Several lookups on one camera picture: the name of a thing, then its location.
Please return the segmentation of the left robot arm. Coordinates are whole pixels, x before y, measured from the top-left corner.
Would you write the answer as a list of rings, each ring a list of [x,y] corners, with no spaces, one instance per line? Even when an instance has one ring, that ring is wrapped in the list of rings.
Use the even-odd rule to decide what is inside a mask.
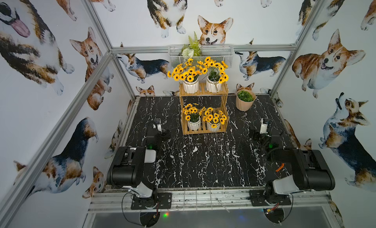
[[[162,128],[161,119],[148,121],[141,146],[118,147],[109,167],[106,181],[116,188],[128,189],[139,199],[156,200],[154,185],[144,180],[146,164],[157,161],[161,143],[170,138],[170,131]]]

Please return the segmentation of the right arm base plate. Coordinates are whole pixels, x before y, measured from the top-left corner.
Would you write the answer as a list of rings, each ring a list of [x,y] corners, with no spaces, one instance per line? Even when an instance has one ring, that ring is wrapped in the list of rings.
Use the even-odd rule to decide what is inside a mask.
[[[291,199],[288,195],[269,193],[265,190],[250,190],[248,200],[250,200],[252,206],[291,205]]]

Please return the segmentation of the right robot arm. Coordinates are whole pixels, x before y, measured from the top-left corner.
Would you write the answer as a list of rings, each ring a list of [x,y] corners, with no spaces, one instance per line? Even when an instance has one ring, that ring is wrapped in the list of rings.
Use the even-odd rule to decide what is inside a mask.
[[[250,137],[261,144],[265,159],[291,167],[291,175],[268,181],[264,197],[270,203],[289,194],[304,191],[331,191],[335,179],[319,150],[303,151],[299,148],[281,148],[271,143],[271,136],[250,129]]]

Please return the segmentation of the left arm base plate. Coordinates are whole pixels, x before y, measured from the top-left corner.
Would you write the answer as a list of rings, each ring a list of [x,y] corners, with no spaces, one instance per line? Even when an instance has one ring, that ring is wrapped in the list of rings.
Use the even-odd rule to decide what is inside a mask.
[[[172,194],[158,192],[150,198],[135,197],[131,204],[132,210],[146,209],[170,209],[172,204]]]

